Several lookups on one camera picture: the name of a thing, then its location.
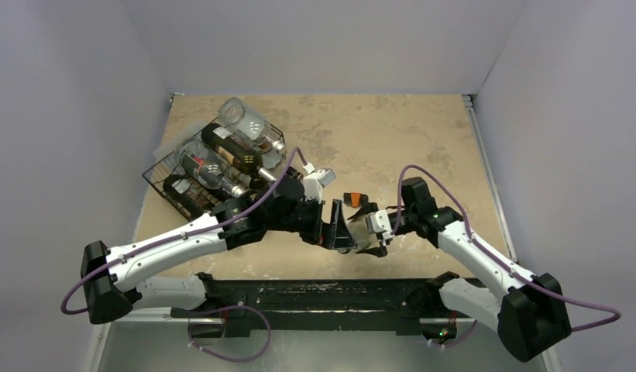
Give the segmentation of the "tall clear bottle no cap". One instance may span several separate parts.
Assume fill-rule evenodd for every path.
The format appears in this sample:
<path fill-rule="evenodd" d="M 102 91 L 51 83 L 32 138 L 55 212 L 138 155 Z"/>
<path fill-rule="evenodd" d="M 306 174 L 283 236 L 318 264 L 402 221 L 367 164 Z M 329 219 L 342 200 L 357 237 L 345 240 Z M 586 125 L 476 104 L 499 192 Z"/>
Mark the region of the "tall clear bottle no cap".
<path fill-rule="evenodd" d="M 380 247 L 376 232 L 371 232 L 367 217 L 357 217 L 345 222 L 345 227 L 339 230 L 336 251 L 340 254 L 366 253 L 373 254 Z"/>

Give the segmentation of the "dark green bottle silver foil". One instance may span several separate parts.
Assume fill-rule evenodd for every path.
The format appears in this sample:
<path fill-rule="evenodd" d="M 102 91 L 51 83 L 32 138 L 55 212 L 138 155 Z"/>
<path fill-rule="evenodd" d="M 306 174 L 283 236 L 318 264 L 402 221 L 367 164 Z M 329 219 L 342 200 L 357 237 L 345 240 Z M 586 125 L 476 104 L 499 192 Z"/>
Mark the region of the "dark green bottle silver foil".
<path fill-rule="evenodd" d="M 216 122 L 210 122 L 201 130 L 201 140 L 214 150 L 227 164 L 237 171 L 235 176 L 246 187 L 252 178 L 267 180 L 277 178 L 263 166 L 261 154 L 240 139 L 235 133 Z"/>

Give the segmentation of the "clear round bottle silver cap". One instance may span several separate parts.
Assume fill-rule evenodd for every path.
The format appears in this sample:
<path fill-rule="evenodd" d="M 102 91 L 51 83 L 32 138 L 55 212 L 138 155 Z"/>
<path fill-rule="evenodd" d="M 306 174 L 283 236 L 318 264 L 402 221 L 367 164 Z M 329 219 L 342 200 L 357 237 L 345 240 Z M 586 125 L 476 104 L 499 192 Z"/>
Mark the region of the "clear round bottle silver cap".
<path fill-rule="evenodd" d="M 174 151 L 174 158 L 184 171 L 207 189 L 222 189 L 236 198 L 246 193 L 244 187 L 229 177 L 228 164 L 195 137 L 181 142 Z"/>

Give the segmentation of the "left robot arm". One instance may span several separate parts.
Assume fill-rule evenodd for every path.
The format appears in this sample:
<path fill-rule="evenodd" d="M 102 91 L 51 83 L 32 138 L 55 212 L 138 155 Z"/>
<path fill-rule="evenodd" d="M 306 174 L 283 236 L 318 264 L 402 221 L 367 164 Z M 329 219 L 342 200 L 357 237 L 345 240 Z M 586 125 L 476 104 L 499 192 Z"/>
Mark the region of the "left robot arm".
<path fill-rule="evenodd" d="M 81 280 L 89 321 L 113 322 L 147 298 L 144 284 L 157 274 L 190 260 L 258 243 L 269 231 L 297 233 L 303 242 L 327 250 L 354 250 L 353 234 L 332 203 L 329 223 L 321 219 L 323 201 L 306 187 L 284 178 L 254 201 L 230 198 L 192 222 L 148 240 L 108 248 L 102 241 L 84 248 Z"/>

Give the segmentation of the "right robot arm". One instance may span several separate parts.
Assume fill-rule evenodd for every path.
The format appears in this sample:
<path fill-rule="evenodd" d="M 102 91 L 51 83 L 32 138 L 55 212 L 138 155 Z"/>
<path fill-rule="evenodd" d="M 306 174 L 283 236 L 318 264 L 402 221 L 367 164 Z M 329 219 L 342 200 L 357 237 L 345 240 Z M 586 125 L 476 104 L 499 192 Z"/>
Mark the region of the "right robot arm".
<path fill-rule="evenodd" d="M 462 312 L 492 329 L 515 359 L 527 362 L 572 334 L 560 283 L 550 274 L 535 275 L 506 258 L 472 230 L 463 211 L 439 207 L 421 177 L 399 184 L 400 201 L 391 211 L 346 193 L 356 208 L 348 227 L 356 252 L 380 255 L 395 236 L 414 233 L 459 261 L 482 282 L 478 288 L 453 277 L 426 291 L 433 315 Z"/>

